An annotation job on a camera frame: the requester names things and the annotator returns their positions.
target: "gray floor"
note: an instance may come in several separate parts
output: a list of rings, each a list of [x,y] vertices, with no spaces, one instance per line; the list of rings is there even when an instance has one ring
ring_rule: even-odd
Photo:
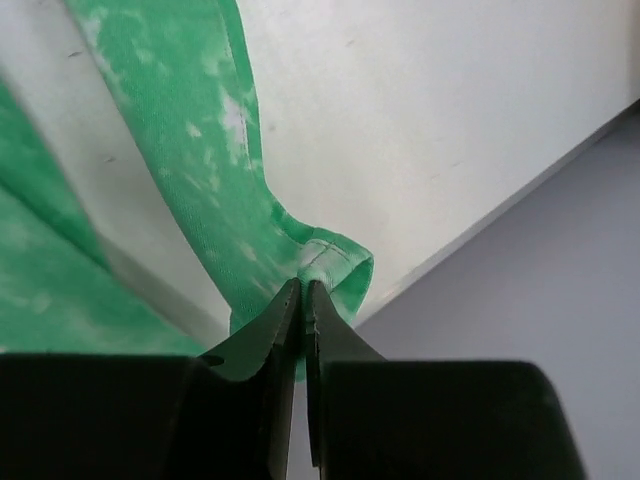
[[[640,478],[640,114],[363,325],[388,358],[519,358],[556,385],[593,479]],[[296,391],[289,478],[310,466]]]

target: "green fabric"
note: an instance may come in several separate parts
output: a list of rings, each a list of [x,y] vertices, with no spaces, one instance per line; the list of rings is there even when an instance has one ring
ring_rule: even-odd
[[[67,5],[160,192],[231,306],[232,331],[295,276],[322,280],[351,320],[369,286],[372,255],[344,236],[298,222],[268,190],[235,3]]]
[[[111,277],[77,200],[1,82],[0,351],[202,351]]]

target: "gray background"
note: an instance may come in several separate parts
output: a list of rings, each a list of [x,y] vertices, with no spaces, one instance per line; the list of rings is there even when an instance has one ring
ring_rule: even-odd
[[[388,358],[517,358],[555,384],[594,479],[640,478],[640,114],[359,333]],[[305,392],[289,478],[315,479]]]

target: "dark object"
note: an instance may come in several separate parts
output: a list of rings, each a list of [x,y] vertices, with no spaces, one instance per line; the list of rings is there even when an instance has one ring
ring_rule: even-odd
[[[544,374],[391,362],[313,283],[199,358],[0,356],[0,478],[285,478],[295,359],[325,480],[582,479]]]

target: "green cloth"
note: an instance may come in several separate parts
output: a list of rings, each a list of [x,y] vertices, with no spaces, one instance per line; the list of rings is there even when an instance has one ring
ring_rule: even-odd
[[[371,280],[372,255],[342,235],[300,223],[267,188],[235,3],[67,5],[167,205],[231,306],[231,330],[295,276],[303,284],[322,280],[351,320]]]
[[[53,158],[0,83],[0,352],[197,354],[120,286]]]

